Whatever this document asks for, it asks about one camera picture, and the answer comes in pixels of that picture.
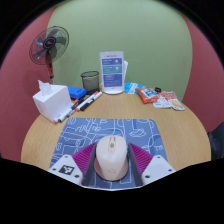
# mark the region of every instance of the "black fan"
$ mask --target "black fan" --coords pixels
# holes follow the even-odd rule
[[[50,82],[54,83],[52,62],[60,58],[68,47],[69,35],[66,29],[53,26],[41,32],[30,47],[30,58],[39,65],[47,65]]]

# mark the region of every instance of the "paper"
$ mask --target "paper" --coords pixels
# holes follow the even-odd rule
[[[125,76],[126,76],[127,68],[128,68],[128,62],[124,61],[124,78],[123,78],[123,82],[125,82]]]
[[[153,102],[155,108],[170,108],[174,110],[185,110],[174,92],[162,92],[158,94],[159,100]]]
[[[42,93],[42,96],[47,96],[52,94],[51,85],[49,83],[43,83],[40,80],[38,80],[38,82],[39,82],[39,88]]]

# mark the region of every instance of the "fan blade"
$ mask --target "fan blade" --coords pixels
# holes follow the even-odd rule
[[[57,37],[56,42],[65,45],[66,44],[66,38],[65,37]]]
[[[55,46],[50,49],[50,54],[52,59],[57,56],[57,48]]]
[[[37,52],[36,54],[33,54],[34,59],[39,59],[46,53],[47,49],[42,49],[41,51]]]
[[[59,30],[58,29],[53,29],[47,36],[47,38],[54,36]]]
[[[42,40],[41,37],[38,37],[38,38],[36,39],[36,44],[39,45],[39,46],[43,46],[43,40]]]

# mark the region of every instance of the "marker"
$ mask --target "marker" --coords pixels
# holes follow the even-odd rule
[[[71,111],[71,108],[67,109],[63,114],[59,116],[58,121],[62,122],[68,116],[68,114],[71,113]]]
[[[95,101],[98,97],[100,97],[102,95],[102,92],[97,93],[89,102],[87,102],[86,104],[84,104],[80,110],[84,111],[91,103],[93,103],[93,101]]]
[[[98,91],[96,91],[93,95],[89,96],[87,99],[84,100],[84,102],[82,102],[81,104],[79,104],[75,110],[76,111],[80,111],[80,108],[85,105],[86,103],[88,103],[91,99],[93,99],[96,95],[98,94]]]
[[[75,110],[75,108],[76,108],[79,104],[81,104],[83,101],[84,101],[83,98],[82,98],[81,100],[75,100],[75,101],[73,102],[74,105],[71,107],[72,110]]]
[[[70,117],[73,113],[75,112],[75,110],[71,110],[66,117]]]

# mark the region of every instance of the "wooden table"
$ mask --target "wooden table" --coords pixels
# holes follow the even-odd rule
[[[85,111],[75,112],[72,117],[154,120],[159,129],[168,162],[178,171],[187,166],[211,160],[207,133],[195,114],[187,106],[185,108],[184,111],[175,111],[172,108],[158,109],[151,103],[143,104],[138,95],[103,93]],[[54,124],[39,115],[24,140],[21,162],[48,170],[67,119],[62,123]]]

